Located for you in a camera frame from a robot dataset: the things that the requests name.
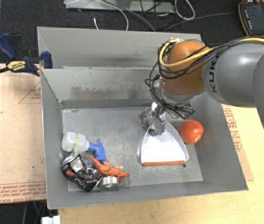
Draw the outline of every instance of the black carpet floor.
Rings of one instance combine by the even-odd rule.
[[[63,5],[64,0],[0,0],[0,35],[6,32],[21,33],[23,50],[30,50],[32,57],[38,55],[36,27],[75,27],[95,29],[93,18],[96,18],[100,29],[124,30],[125,19],[118,11],[69,11]],[[237,14],[237,5],[242,0],[190,0],[196,11],[196,19],[178,24],[175,16],[157,19],[153,13],[144,17],[156,31],[201,34],[206,44],[225,42],[233,38],[243,37],[245,33]],[[188,8],[180,4],[185,14]],[[126,13],[130,30],[151,31],[150,27],[136,16]],[[0,51],[0,63],[7,57]],[[0,205],[0,223],[18,224],[23,222],[26,203]],[[33,205],[27,206],[25,223],[34,223]]]

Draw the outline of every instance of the plastic bottle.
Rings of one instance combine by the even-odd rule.
[[[82,153],[89,148],[89,141],[80,133],[66,132],[63,139],[61,148],[66,152]]]

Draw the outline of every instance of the dustpan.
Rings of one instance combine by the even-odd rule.
[[[164,132],[153,136],[146,131],[141,145],[140,160],[143,166],[183,165],[188,159],[186,146],[178,131],[166,120],[166,112],[160,116],[165,121]]]

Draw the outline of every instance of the blue clamp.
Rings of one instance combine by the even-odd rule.
[[[13,44],[16,46],[16,52],[11,45],[10,38],[13,38],[13,41],[16,43]],[[9,33],[0,36],[0,50],[9,58],[6,62],[8,70],[12,72],[26,72],[39,76],[39,68],[34,63],[41,60],[44,61],[45,68],[53,68],[51,54],[48,51],[43,52],[40,57],[34,59],[30,59],[28,56],[22,56],[20,39],[21,35],[10,36]]]
[[[93,156],[95,157],[95,159],[100,161],[101,163],[104,163],[107,159],[105,149],[100,142],[100,139],[98,139],[96,144],[89,142],[88,151],[93,152]]]

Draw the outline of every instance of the red tomato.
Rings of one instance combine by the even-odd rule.
[[[178,132],[184,143],[194,144],[201,139],[203,126],[197,120],[187,119],[180,125]]]

